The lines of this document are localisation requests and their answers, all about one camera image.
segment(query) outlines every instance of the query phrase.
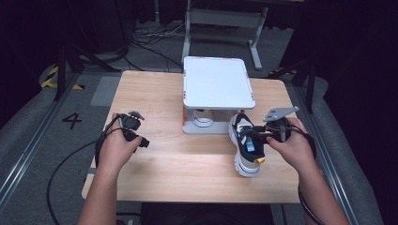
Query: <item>shoe sole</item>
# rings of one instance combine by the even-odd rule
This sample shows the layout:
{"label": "shoe sole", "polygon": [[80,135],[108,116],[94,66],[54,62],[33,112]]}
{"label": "shoe sole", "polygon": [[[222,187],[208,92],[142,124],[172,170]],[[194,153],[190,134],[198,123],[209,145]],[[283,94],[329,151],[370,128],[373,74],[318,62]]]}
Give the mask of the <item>shoe sole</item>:
{"label": "shoe sole", "polygon": [[237,137],[235,137],[234,134],[234,128],[232,127],[232,123],[233,121],[235,121],[237,118],[237,116],[233,116],[231,118],[231,121],[229,122],[229,126],[228,126],[228,133],[229,133],[229,138],[231,139],[232,143],[237,147],[237,153],[235,154],[235,169],[237,170],[237,172],[245,177],[254,177],[258,174],[258,172],[260,171],[260,167],[256,168],[256,169],[251,169],[251,168],[247,168],[245,167],[240,160],[240,150],[239,150],[239,144],[237,143]]}

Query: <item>number 4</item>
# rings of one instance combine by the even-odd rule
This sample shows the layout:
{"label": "number 4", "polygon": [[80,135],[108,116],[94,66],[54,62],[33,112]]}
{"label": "number 4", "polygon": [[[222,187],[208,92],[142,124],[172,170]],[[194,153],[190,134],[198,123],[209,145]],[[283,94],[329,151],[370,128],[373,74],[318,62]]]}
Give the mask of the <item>number 4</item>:
{"label": "number 4", "polygon": [[78,120],[77,119],[78,117],[79,117],[79,114],[75,112],[74,114],[62,119],[62,122],[71,122],[72,124],[70,125],[70,129],[73,129],[74,128],[74,124],[76,122],[82,122],[82,120]]}

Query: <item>forearm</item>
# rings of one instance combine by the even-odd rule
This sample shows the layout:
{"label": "forearm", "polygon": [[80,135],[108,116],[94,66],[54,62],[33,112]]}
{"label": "forearm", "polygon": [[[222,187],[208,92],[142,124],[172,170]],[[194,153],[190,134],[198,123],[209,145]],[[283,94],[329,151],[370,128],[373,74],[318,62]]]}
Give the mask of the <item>forearm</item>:
{"label": "forearm", "polygon": [[88,191],[78,224],[115,224],[117,176],[98,168]]}
{"label": "forearm", "polygon": [[316,165],[298,172],[298,181],[307,206],[317,218],[325,224],[348,224],[343,210]]}

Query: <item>aluminum rail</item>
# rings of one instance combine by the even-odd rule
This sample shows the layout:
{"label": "aluminum rail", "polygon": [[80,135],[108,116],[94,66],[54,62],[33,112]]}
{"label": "aluminum rail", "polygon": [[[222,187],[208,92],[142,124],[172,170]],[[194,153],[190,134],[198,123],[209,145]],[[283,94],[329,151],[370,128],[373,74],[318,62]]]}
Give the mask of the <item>aluminum rail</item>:
{"label": "aluminum rail", "polygon": [[61,109],[62,105],[64,104],[65,99],[67,98],[73,85],[76,83],[78,77],[79,76],[77,74],[73,73],[69,76],[66,83],[65,93],[57,101],[54,101],[51,104],[49,110],[46,112],[42,122],[38,126],[38,129],[36,130],[29,144],[25,147],[18,161],[16,162],[11,172],[9,173],[5,183],[3,184],[3,186],[1,186],[0,214],[5,209],[12,193],[20,183],[21,179],[23,178],[24,173],[26,172],[36,152],[41,146],[41,143],[47,134],[47,130],[49,129],[52,121],[56,117],[58,111]]}
{"label": "aluminum rail", "polygon": [[337,201],[339,204],[342,206],[350,224],[359,224],[357,221],[357,218],[355,216],[354,210],[351,206],[350,201],[348,200],[344,187],[342,184],[342,181],[339,177],[339,175],[336,172],[336,169],[333,165],[333,162],[331,161],[328,148],[326,147],[322,136],[320,134],[320,131],[318,129],[318,126],[316,124],[316,121],[314,120],[314,117],[309,114],[308,109],[306,107],[305,103],[305,94],[304,90],[301,87],[294,87],[295,93],[298,96],[298,101],[299,101],[299,106],[300,109],[304,112],[304,116],[306,117],[307,121],[309,122],[309,126],[307,127],[307,130],[313,134],[314,140],[315,140],[315,145],[316,145],[316,150],[317,150],[317,156],[320,159],[322,163],[322,172],[324,176],[326,176],[326,179],[329,181],[329,185],[331,190],[333,191],[334,196],[336,197]]}

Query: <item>gray floor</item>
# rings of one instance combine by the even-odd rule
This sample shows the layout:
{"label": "gray floor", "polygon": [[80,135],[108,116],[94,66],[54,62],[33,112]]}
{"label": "gray floor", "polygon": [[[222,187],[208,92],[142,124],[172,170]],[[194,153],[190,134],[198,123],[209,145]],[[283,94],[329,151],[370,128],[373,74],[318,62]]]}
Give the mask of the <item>gray floor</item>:
{"label": "gray floor", "polygon": [[[141,26],[149,27],[147,29],[153,31],[159,25],[151,22]],[[263,31],[257,45],[263,64],[263,69],[260,71],[254,69],[247,46],[247,40],[253,34],[251,30],[239,28],[234,33],[225,33],[220,29],[198,28],[192,34],[190,55],[241,58],[246,64],[250,77],[265,78],[270,70],[278,67],[292,33],[293,30],[277,28]],[[183,32],[181,32],[180,35],[145,46],[161,51],[167,57],[180,62],[183,39]],[[99,55],[99,57],[105,58],[109,55]],[[180,66],[175,63],[139,47],[131,46],[127,58],[135,66],[144,70],[181,72]],[[123,59],[110,65],[123,70],[136,69],[129,66]],[[40,82],[51,68],[52,65],[49,65],[48,68],[43,69]],[[82,75],[70,75],[75,76],[76,84],[84,85],[84,90],[70,90],[62,101],[54,103],[55,89],[43,88],[0,130],[0,181],[4,183],[17,160],[26,157],[23,154],[27,150],[26,146],[29,145],[31,138],[35,137],[40,124],[46,122],[45,119],[48,120],[47,111],[52,109],[54,104],[59,107],[54,118],[48,121],[49,126],[42,135],[37,152],[32,157],[21,181],[14,191],[10,191],[12,194],[9,195],[9,200],[0,211],[0,224],[54,224],[46,204],[46,188],[50,176],[66,156],[98,138],[110,109],[110,99],[115,93],[115,83],[120,75],[121,73],[105,72],[97,66],[86,66]],[[298,117],[308,128],[315,123],[311,132],[319,131],[320,133],[318,141],[326,146],[337,172],[336,175],[344,187],[343,194],[347,197],[352,207],[351,211],[355,215],[355,220],[351,222],[353,224],[382,224],[372,187],[322,98],[328,84],[321,79],[316,79],[314,113],[308,114],[301,107],[305,86],[293,87],[290,83],[291,78],[292,75],[285,75],[282,80],[285,82],[293,104],[302,109],[298,112]],[[62,122],[62,120],[74,113],[79,114],[78,119],[82,122],[76,123],[74,128],[70,129],[71,123]],[[61,224],[73,224],[79,216],[84,203],[81,197],[84,178],[79,174],[85,174],[93,154],[93,145],[83,149],[71,157],[54,178],[51,202]],[[318,162],[320,169],[324,170],[325,165],[322,164],[322,160]],[[140,205],[139,202],[120,202],[118,211],[139,212]],[[275,224],[304,224],[299,204],[273,204],[272,214]],[[122,217],[122,219],[128,221],[131,217]],[[136,217],[134,224],[139,224]]]}

